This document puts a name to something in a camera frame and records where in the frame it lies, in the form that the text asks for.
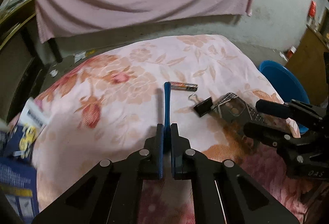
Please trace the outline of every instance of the blue tub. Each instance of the blue tub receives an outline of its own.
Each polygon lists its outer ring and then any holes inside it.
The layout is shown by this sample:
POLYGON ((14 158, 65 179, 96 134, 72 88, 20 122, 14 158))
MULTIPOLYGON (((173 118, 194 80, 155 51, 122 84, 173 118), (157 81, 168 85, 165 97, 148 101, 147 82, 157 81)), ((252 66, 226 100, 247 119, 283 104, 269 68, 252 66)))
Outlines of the blue tub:
MULTIPOLYGON (((310 100, 298 79, 284 66, 274 61, 263 61, 258 70, 267 78, 284 102, 292 99, 309 104, 310 100)), ((300 133, 308 131, 298 124, 300 133)))

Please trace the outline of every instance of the gray wall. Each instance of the gray wall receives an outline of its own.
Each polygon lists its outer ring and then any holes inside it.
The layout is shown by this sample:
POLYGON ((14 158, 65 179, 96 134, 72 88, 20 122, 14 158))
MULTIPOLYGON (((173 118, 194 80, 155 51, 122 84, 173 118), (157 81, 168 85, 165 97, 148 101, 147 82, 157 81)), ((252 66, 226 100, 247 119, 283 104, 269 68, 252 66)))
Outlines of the gray wall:
MULTIPOLYGON (((306 28, 310 1, 254 0, 251 17, 231 15, 197 17, 57 38, 56 41, 63 56, 94 48, 126 45, 160 36, 196 34, 221 34, 236 45, 255 45, 285 50, 292 45, 299 45, 306 28)), ((319 20, 328 1, 314 1, 317 3, 316 19, 319 20)), ((37 50, 44 62, 53 61, 49 50, 46 49, 47 46, 40 44, 37 32, 33 31, 36 29, 36 24, 31 24, 29 29, 34 33, 37 50)))

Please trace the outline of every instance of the blue stick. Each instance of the blue stick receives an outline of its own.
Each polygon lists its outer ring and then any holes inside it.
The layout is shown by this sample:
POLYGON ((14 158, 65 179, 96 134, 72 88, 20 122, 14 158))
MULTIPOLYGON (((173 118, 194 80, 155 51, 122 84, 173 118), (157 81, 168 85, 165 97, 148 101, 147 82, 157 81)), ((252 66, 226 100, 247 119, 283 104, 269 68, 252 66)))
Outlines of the blue stick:
POLYGON ((169 152, 171 149, 170 139, 170 82, 164 84, 164 138, 163 138, 163 151, 169 152))

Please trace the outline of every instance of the silver rivet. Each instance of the silver rivet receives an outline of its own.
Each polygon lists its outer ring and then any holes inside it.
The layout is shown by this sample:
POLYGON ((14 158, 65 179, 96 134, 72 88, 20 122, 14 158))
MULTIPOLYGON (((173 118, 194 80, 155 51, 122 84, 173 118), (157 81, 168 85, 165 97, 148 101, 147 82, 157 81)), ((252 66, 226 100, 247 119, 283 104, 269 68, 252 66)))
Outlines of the silver rivet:
POLYGON ((141 149, 141 150, 139 151, 139 154, 140 154, 141 156, 147 156, 147 155, 149 155, 149 153, 150 153, 150 151, 149 151, 148 149, 141 149))
POLYGON ((232 160, 225 160, 224 161, 224 165, 226 167, 233 167, 234 166, 234 162, 232 160))
POLYGON ((298 163, 302 163, 302 162, 304 162, 304 158, 301 155, 298 155, 297 161, 298 161, 298 163))
POLYGON ((102 167, 106 167, 109 166, 111 164, 111 161, 108 159, 103 159, 102 161, 99 162, 100 166, 102 167))
POLYGON ((186 153, 187 155, 193 156, 193 155, 195 155, 195 150, 193 150, 193 149, 187 149, 187 150, 185 151, 185 153, 186 153))

